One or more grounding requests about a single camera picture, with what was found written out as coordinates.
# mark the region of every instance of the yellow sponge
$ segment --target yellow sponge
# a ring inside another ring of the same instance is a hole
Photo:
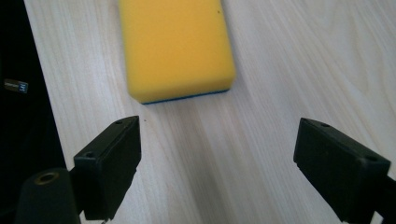
[[[149,104],[227,91],[235,76],[220,0],[120,0],[129,93]]]

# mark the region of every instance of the wooden table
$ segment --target wooden table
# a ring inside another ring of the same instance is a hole
[[[396,161],[394,0],[223,0],[233,88],[156,105],[127,93],[117,0],[25,3],[69,168],[140,116],[143,158],[112,223],[340,223],[292,160],[301,117]]]

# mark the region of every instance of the screw hole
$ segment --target screw hole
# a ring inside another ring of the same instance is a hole
[[[52,172],[52,173],[46,173],[41,176],[39,176],[36,180],[35,183],[37,185],[46,185],[52,181],[54,181],[56,178],[59,177],[58,173]]]
[[[85,153],[85,156],[88,157],[88,158],[93,158],[93,157],[95,157],[95,155],[93,154],[93,152],[87,152],[87,153]]]
[[[366,159],[369,160],[369,161],[377,161],[377,158],[374,157],[374,156],[366,156],[366,157],[364,157],[364,158],[366,158]]]

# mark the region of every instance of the black object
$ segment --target black object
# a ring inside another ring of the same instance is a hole
[[[14,222],[23,182],[54,167],[65,168],[64,155],[26,9],[1,0],[0,223]]]
[[[16,223],[79,223],[82,210],[88,220],[112,219],[140,160],[139,117],[112,123],[75,156],[70,172],[50,169],[24,183]]]
[[[69,172],[55,168],[30,177],[15,223],[80,223]]]
[[[349,223],[370,223],[374,211],[396,223],[396,184],[390,161],[328,124],[301,119],[294,151],[297,166]]]

